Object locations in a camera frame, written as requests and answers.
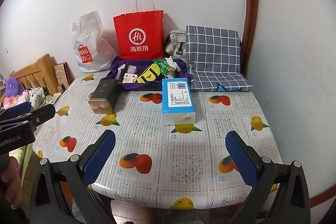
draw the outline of wooden headboard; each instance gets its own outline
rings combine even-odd
[[[58,83],[55,76],[54,64],[49,54],[43,55],[35,63],[9,75],[15,77],[21,83],[23,89],[42,87],[46,88],[50,95],[58,91]]]

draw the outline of gray plaid folded item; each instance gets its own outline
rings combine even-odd
[[[186,62],[192,90],[250,91],[240,73],[240,39],[233,30],[186,27]]]

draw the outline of human hand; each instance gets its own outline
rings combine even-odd
[[[7,184],[5,198],[13,209],[20,207],[22,203],[21,179],[17,175],[18,162],[14,157],[9,157],[6,169],[0,173],[0,179]]]

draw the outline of fruit print tablecloth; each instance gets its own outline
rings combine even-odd
[[[161,92],[122,92],[115,113],[95,114],[88,100],[107,72],[78,77],[55,104],[33,144],[51,162],[81,154],[105,129],[117,142],[93,189],[111,198],[158,208],[215,208],[241,203],[244,184],[225,148],[236,130],[260,156],[282,163],[252,92],[192,92],[195,124],[164,126]]]

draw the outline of green snack packet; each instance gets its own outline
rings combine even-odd
[[[164,75],[165,73],[167,73],[170,70],[174,70],[174,68],[172,68],[168,65],[165,58],[155,59],[155,60],[153,60],[153,62],[159,66],[162,75]]]

